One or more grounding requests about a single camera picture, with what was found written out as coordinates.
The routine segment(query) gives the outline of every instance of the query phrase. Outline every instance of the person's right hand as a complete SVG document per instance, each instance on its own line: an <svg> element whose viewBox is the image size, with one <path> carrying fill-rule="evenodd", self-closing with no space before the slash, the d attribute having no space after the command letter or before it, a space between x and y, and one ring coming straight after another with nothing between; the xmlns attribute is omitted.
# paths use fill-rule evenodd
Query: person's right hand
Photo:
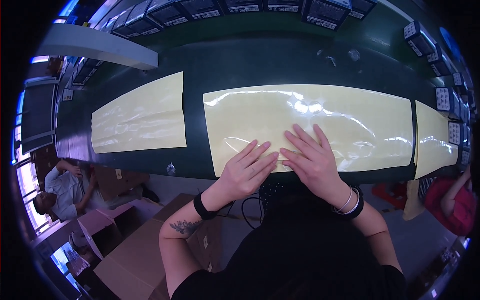
<svg viewBox="0 0 480 300"><path fill-rule="evenodd" d="M92 172L92 174L90 174L90 185L92 187L95 187L97 184L98 184L98 181L96 180L95 172Z"/></svg>
<svg viewBox="0 0 480 300"><path fill-rule="evenodd" d="M317 124L313 125L313 131L320 140L320 144L318 144L298 124L293 125L293 130L298 137L290 131L285 131L285 137L304 156L281 148L280 152L288 159L284 160L282 164L292 168L301 182L318 197L333 205L338 201L344 203L348 199L351 189L338 174L335 156L324 132Z"/></svg>

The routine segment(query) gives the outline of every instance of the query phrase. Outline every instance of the barcode label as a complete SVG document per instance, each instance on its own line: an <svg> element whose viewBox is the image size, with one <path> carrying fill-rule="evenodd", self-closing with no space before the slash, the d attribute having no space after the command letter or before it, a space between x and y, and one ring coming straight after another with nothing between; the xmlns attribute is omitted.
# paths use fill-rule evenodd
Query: barcode label
<svg viewBox="0 0 480 300"><path fill-rule="evenodd" d="M354 12L354 11L351 11L348 15L349 15L349 16L352 16L352 17L355 17L355 18L359 18L359 19L361 19L361 18L363 18L363 17L365 16L365 15L362 14L362 13Z"/></svg>

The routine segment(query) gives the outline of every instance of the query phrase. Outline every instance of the finger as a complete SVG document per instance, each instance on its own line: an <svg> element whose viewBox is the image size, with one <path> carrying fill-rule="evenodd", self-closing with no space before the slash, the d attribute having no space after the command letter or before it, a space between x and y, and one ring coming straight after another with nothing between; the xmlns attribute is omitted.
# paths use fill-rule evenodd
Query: finger
<svg viewBox="0 0 480 300"><path fill-rule="evenodd" d="M272 171L275 170L275 168L276 168L276 161L268 164L255 176L253 176L252 179L250 179L249 181L255 184L255 186L259 187L265 181L265 179L267 179L268 175L270 175L270 173L272 173Z"/></svg>
<svg viewBox="0 0 480 300"><path fill-rule="evenodd" d="M318 152L322 152L322 147L314 140L308 133L303 130L298 124L293 124L293 130L297 133L299 138L310 145L313 149L317 150Z"/></svg>
<svg viewBox="0 0 480 300"><path fill-rule="evenodd" d="M318 124L313 125L313 131L318 136L318 139L320 140L320 145L322 146L322 148L331 151L332 148L330 148L330 143L328 142L328 139L324 131L320 129L320 126L318 126Z"/></svg>
<svg viewBox="0 0 480 300"><path fill-rule="evenodd" d="M255 162L260 157L260 155L267 151L268 147L270 147L270 142L265 142L261 144L259 147L248 153L244 158L240 160L241 165L244 168L247 168L253 162Z"/></svg>
<svg viewBox="0 0 480 300"><path fill-rule="evenodd" d="M292 169L295 174L297 174L297 176L300 178L300 180L302 182L306 182L307 181L307 174L305 174L305 171L302 170L299 166L297 166L296 164L294 164L291 160L284 160L282 161L282 165L284 166L287 166L289 167L290 169Z"/></svg>
<svg viewBox="0 0 480 300"><path fill-rule="evenodd" d="M235 162L240 161L242 158L247 156L247 154L250 153L255 148L255 146L257 146L257 140L251 141L242 151L238 152L232 158L232 160Z"/></svg>
<svg viewBox="0 0 480 300"><path fill-rule="evenodd" d="M292 143L297 149L300 150L307 158L313 159L317 154L318 151L313 149L310 145L306 142L302 141L300 138L295 136L290 131L285 131L285 137L287 140Z"/></svg>
<svg viewBox="0 0 480 300"><path fill-rule="evenodd" d="M280 148L280 153L283 154L288 160L292 161L295 165L302 168L304 171L308 170L308 168L312 165L312 161L307 158L304 158L301 155L295 154L290 150L285 148Z"/></svg>
<svg viewBox="0 0 480 300"><path fill-rule="evenodd" d="M276 163L278 160L278 152L270 153L264 158L260 158L249 166L245 171L248 173L248 179L253 178L255 175L260 173L264 168L266 168L271 163Z"/></svg>

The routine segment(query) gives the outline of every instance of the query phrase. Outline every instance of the black wristband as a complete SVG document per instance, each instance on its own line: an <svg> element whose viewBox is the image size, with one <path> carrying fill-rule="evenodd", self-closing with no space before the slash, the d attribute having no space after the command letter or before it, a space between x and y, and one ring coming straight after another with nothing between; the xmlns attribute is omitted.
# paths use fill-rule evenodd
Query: black wristband
<svg viewBox="0 0 480 300"><path fill-rule="evenodd" d="M216 215L218 214L218 211L216 212L211 212L208 211L204 204L202 203L202 193L196 195L195 198L193 199L193 207L195 207L195 210L197 211L198 215L202 218L202 220L211 220Z"/></svg>

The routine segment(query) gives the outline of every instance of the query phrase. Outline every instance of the white shirt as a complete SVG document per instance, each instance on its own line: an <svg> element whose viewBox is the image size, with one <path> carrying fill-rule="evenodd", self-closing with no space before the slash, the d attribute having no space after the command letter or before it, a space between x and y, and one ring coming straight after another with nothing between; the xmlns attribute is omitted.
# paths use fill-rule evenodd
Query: white shirt
<svg viewBox="0 0 480 300"><path fill-rule="evenodd" d="M57 195L57 202L52 206L52 211L61 220L73 219L77 216L75 203L79 203L84 196L84 191L76 178L69 171L60 175L54 167L45 176L45 191Z"/></svg>

